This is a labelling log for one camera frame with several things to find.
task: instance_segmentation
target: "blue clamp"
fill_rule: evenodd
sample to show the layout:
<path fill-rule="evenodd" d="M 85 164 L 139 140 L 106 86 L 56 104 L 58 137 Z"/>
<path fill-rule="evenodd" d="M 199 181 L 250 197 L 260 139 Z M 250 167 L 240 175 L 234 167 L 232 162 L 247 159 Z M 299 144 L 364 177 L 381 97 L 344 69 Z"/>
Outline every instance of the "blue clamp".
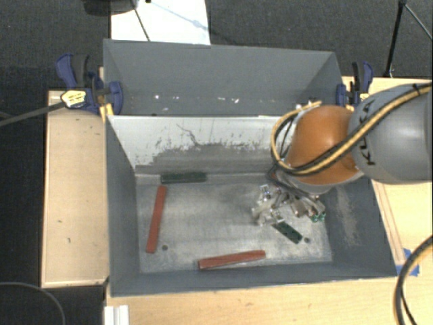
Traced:
<path fill-rule="evenodd" d="M 104 88 L 101 78 L 91 71 L 87 71 L 87 55 L 73 55 L 65 53 L 55 62 L 55 71 L 68 90 L 80 88 L 86 92 L 86 104 L 79 109 L 93 114 L 99 114 L 102 104 L 97 99 L 104 96 L 105 103 L 113 105 L 115 114 L 120 114 L 123 105 L 123 92 L 120 82 L 110 82 L 108 88 Z"/>
<path fill-rule="evenodd" d="M 354 81 L 350 82 L 350 91 L 344 84 L 339 84 L 336 90 L 336 104 L 341 107 L 351 105 L 357 107 L 361 102 L 360 95 L 368 93 L 373 82 L 373 68 L 364 61 L 362 66 L 358 62 L 352 63 Z"/>

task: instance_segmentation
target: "yellow cable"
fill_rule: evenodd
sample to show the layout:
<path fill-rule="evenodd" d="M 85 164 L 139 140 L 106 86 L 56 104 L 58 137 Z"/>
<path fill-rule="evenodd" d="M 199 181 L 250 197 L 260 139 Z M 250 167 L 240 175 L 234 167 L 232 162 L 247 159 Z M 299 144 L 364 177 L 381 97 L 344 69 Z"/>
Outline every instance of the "yellow cable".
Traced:
<path fill-rule="evenodd" d="M 278 154 L 277 152 L 277 148 L 275 145 L 275 134 L 277 129 L 279 128 L 279 126 L 288 118 L 290 118 L 291 116 L 294 116 L 295 114 L 298 114 L 299 112 L 301 112 L 302 110 L 306 110 L 309 107 L 315 107 L 318 106 L 321 102 L 315 102 L 314 104 L 311 104 L 309 106 L 303 106 L 302 108 L 295 110 L 295 111 L 291 111 L 289 113 L 287 113 L 286 115 L 282 116 L 277 123 L 275 124 L 274 128 L 272 129 L 272 133 L 271 133 L 271 153 L 274 157 L 274 159 L 276 160 L 276 162 L 278 163 L 278 165 L 282 168 L 285 169 L 286 171 L 290 171 L 292 174 L 294 175 L 308 175 L 309 173 L 315 172 L 317 170 L 319 170 L 322 167 L 326 167 L 329 164 L 333 163 L 338 157 L 340 157 L 343 153 L 345 153 L 347 150 L 349 150 L 350 148 L 352 148 L 356 143 L 357 140 L 359 138 L 361 138 L 364 134 L 366 134 L 366 132 L 368 132 L 380 119 L 382 119 L 386 114 L 388 114 L 389 112 L 391 112 L 392 110 L 394 110 L 396 107 L 404 104 L 405 102 L 408 102 L 414 98 L 416 98 L 417 96 L 420 95 L 425 95 L 427 94 L 430 89 L 431 89 L 431 85 L 428 85 L 426 87 L 422 87 L 419 89 L 415 89 L 411 92 L 409 92 L 407 95 L 404 95 L 396 100 L 391 101 L 390 103 L 388 103 L 387 105 L 385 105 L 383 108 L 381 108 L 380 110 L 378 110 L 375 113 L 375 116 L 371 119 L 369 119 L 364 127 L 362 129 L 360 129 L 358 132 L 356 132 L 343 146 L 341 146 L 340 148 L 338 148 L 333 154 L 331 154 L 330 156 L 328 156 L 325 160 L 322 160 L 321 162 L 317 163 L 316 165 L 313 165 L 312 167 L 309 167 L 305 170 L 301 170 L 299 171 L 298 169 L 300 167 L 291 167 L 287 164 L 284 163 L 284 161 L 282 161 L 281 156 Z"/>

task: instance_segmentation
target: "gray robot arm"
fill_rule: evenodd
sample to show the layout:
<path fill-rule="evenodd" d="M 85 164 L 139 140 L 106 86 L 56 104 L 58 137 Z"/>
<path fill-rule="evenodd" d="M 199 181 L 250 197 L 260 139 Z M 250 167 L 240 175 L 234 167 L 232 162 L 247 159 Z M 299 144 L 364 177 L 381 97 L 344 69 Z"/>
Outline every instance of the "gray robot arm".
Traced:
<path fill-rule="evenodd" d="M 370 96 L 354 111 L 348 131 L 356 129 L 408 86 Z M 357 167 L 382 183 L 418 183 L 432 179 L 432 89 L 387 114 L 351 150 Z"/>

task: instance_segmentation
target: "blue tape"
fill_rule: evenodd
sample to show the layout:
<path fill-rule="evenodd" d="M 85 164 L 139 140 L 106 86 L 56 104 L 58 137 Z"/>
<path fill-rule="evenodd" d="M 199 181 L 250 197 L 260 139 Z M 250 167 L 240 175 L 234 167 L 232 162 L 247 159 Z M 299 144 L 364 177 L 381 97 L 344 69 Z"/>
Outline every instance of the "blue tape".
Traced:
<path fill-rule="evenodd" d="M 403 248 L 403 251 L 405 252 L 406 259 L 411 256 L 411 251 L 409 249 Z M 403 265 L 397 265 L 396 266 L 398 274 L 400 274 L 402 268 L 403 268 Z M 411 273 L 409 275 L 410 276 L 418 277 L 418 274 L 419 274 L 419 265 L 416 265 L 412 269 L 412 271 L 411 271 Z"/>

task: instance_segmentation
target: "red stick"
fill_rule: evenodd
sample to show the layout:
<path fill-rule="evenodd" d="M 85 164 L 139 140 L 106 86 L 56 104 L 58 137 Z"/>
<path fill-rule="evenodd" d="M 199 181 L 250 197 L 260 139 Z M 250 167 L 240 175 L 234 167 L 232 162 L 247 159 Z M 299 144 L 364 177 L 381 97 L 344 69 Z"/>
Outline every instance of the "red stick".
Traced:
<path fill-rule="evenodd" d="M 264 259 L 266 257 L 265 251 L 246 251 L 242 253 L 221 255 L 219 257 L 209 257 L 198 261 L 199 269 L 208 269 L 219 266 L 231 265 L 234 263 L 242 263 L 245 261 L 254 261 Z"/>
<path fill-rule="evenodd" d="M 158 234 L 160 232 L 160 224 L 162 219 L 162 210 L 164 209 L 165 195 L 167 188 L 159 186 L 156 192 L 154 213 L 152 214 L 152 221 L 150 223 L 149 236 L 147 237 L 146 252 L 155 253 L 156 245 L 158 243 Z"/>

